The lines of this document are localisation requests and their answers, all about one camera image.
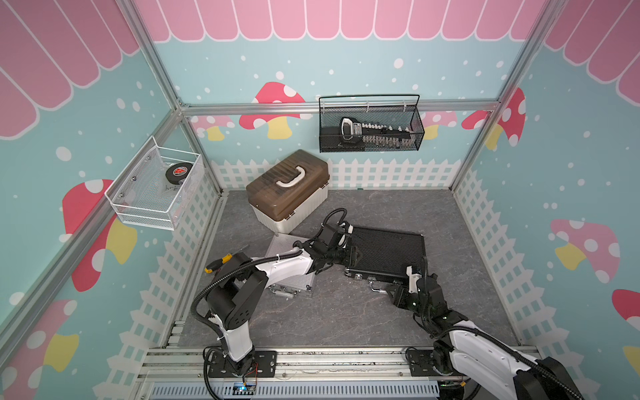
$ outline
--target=white toolbox base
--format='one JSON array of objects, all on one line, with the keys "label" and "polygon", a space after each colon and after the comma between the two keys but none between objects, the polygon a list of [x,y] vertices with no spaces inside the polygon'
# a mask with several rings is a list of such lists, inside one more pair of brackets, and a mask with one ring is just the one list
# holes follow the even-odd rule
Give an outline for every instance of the white toolbox base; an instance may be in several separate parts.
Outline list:
[{"label": "white toolbox base", "polygon": [[258,217],[258,221],[262,222],[264,226],[271,229],[275,233],[288,234],[294,230],[306,217],[317,209],[322,202],[326,200],[329,192],[329,185],[326,184],[322,188],[318,188],[313,195],[310,195],[302,204],[298,206],[293,214],[286,220],[274,221],[266,216],[262,211],[253,207],[255,216]]}]

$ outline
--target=screwdriver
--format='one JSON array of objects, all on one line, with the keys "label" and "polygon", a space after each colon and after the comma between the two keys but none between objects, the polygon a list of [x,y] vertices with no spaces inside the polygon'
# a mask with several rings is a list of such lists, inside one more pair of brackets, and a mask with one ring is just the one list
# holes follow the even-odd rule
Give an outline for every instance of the screwdriver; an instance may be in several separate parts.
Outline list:
[{"label": "screwdriver", "polygon": [[[233,254],[237,254],[245,249],[247,249],[249,247],[248,244],[242,246],[242,248],[236,252],[234,252]],[[213,271],[216,271],[217,269],[219,269],[220,267],[222,267],[222,264],[226,263],[227,261],[229,261],[231,259],[231,257],[233,257],[233,254],[229,253],[226,256],[222,257],[221,259],[217,259],[215,261],[213,261],[211,264],[209,264],[208,266],[204,267],[204,271],[208,274],[212,273]]]}]

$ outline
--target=yellow mushroom stem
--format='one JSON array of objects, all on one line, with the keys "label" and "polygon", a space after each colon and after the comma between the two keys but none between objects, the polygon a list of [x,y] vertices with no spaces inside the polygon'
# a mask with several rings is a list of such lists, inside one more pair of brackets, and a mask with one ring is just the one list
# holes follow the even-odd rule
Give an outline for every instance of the yellow mushroom stem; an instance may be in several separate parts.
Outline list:
[{"label": "yellow mushroom stem", "polygon": [[291,137],[291,128],[287,124],[286,116],[279,116],[267,122],[269,124],[269,139],[287,139]]},{"label": "yellow mushroom stem", "polygon": [[497,125],[493,127],[491,132],[489,133],[489,137],[486,139],[484,145],[489,150],[495,150],[498,147],[498,139],[500,138],[500,134],[504,132],[504,129]]},{"label": "yellow mushroom stem", "polygon": [[225,139],[225,135],[220,132],[220,128],[217,126],[212,126],[207,129],[207,139],[211,141],[221,141]]},{"label": "yellow mushroom stem", "polygon": [[438,126],[430,125],[424,128],[424,140],[432,140],[438,137]]}]

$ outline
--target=red mushroom cap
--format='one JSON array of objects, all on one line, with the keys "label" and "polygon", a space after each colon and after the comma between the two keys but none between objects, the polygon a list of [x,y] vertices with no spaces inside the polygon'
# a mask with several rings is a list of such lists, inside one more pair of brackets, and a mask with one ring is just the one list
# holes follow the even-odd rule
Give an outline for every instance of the red mushroom cap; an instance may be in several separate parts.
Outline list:
[{"label": "red mushroom cap", "polygon": [[[305,99],[298,92],[280,82],[267,82],[256,94],[252,103],[302,103]],[[258,128],[274,118],[280,116],[291,116],[304,120],[311,118],[311,114],[266,114],[266,115],[243,115],[240,117],[240,126],[245,129]]]}]

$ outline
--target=mushroom wall decal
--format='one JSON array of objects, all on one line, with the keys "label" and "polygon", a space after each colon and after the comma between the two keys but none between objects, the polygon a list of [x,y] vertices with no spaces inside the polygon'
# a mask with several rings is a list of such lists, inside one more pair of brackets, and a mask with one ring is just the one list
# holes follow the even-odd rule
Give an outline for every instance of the mushroom wall decal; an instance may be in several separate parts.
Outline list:
[{"label": "mushroom wall decal", "polygon": [[582,221],[551,221],[551,240],[559,237],[566,246],[556,248],[556,255],[572,271],[588,259],[596,277],[603,284],[618,272],[620,246],[616,234],[607,225]]},{"label": "mushroom wall decal", "polygon": [[613,291],[611,302],[622,318],[640,330],[640,293],[618,289]]},{"label": "mushroom wall decal", "polygon": [[[486,148],[495,151],[498,147],[498,139],[502,132],[507,135],[509,144],[512,147],[517,145],[522,137],[522,131],[524,130],[524,123],[527,117],[526,112],[527,106],[524,92],[522,89],[517,88],[513,97],[509,101],[507,108],[502,112],[500,119],[498,119],[498,122],[484,142]],[[476,111],[462,121],[462,128],[480,128],[484,124],[487,114],[487,111]]]},{"label": "mushroom wall decal", "polygon": [[[303,103],[305,99],[295,90],[280,82],[267,82],[255,96],[252,103]],[[240,117],[240,126],[245,129],[255,129],[264,124],[269,124],[269,139],[287,139],[291,137],[291,128],[287,123],[287,117],[302,118],[308,120],[311,114],[284,114],[284,115],[243,115]]]},{"label": "mushroom wall decal", "polygon": [[[66,241],[80,227],[111,182],[112,180],[107,179],[89,180],[67,192],[62,200],[66,233],[60,235],[61,241]],[[106,250],[111,251],[120,264],[124,264],[129,259],[137,240],[138,231],[125,226],[116,216],[113,216],[71,274],[76,290],[87,291],[98,282]]]},{"label": "mushroom wall decal", "polygon": [[192,116],[189,121],[199,138],[204,138],[204,132],[206,132],[207,139],[211,141],[220,141],[225,139],[225,135],[220,132],[221,126],[227,128],[236,127],[228,115]]},{"label": "mushroom wall decal", "polygon": [[76,300],[58,300],[47,308],[27,340],[0,373],[5,400],[32,400],[38,392],[45,365],[57,372],[67,368],[76,353],[80,336],[63,336],[56,332],[76,307]]},{"label": "mushroom wall decal", "polygon": [[424,139],[431,140],[438,137],[438,126],[453,128],[458,124],[458,117],[453,111],[427,111],[420,116],[424,126]]}]

